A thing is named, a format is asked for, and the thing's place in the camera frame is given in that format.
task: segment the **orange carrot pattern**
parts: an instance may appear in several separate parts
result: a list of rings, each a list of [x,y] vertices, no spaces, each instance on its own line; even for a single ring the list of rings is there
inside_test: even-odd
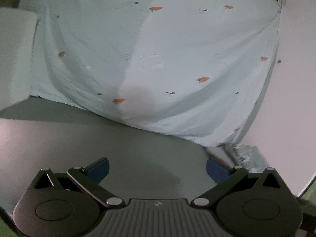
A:
[[[220,159],[220,158],[217,158],[221,163],[223,163],[224,165],[227,165],[227,166],[229,166],[227,163],[226,163],[226,161],[225,160],[222,160],[222,159]]]
[[[161,10],[162,9],[162,7],[157,7],[157,6],[155,6],[155,7],[151,7],[151,8],[149,8],[151,11],[159,11],[159,10]]]
[[[63,57],[65,55],[65,53],[66,53],[65,51],[59,52],[58,57]]]
[[[119,99],[114,99],[113,102],[116,103],[116,104],[120,104],[122,103],[123,101],[125,101],[125,99],[123,98],[119,98]]]
[[[204,82],[206,82],[209,79],[210,79],[209,77],[200,77],[197,80],[198,80],[199,83],[204,83]]]

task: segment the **gray floor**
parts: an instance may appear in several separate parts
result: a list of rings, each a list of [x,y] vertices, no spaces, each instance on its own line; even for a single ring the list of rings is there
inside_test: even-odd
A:
[[[40,168],[66,172],[102,156],[110,173],[100,185],[126,201],[191,200],[215,186],[206,174],[207,152],[190,141],[34,97],[0,118],[0,206],[9,213]]]

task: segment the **wrinkled sheet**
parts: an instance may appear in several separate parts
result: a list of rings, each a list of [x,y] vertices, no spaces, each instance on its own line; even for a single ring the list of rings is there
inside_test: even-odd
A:
[[[32,95],[205,146],[246,122],[277,49],[276,0],[21,0]]]

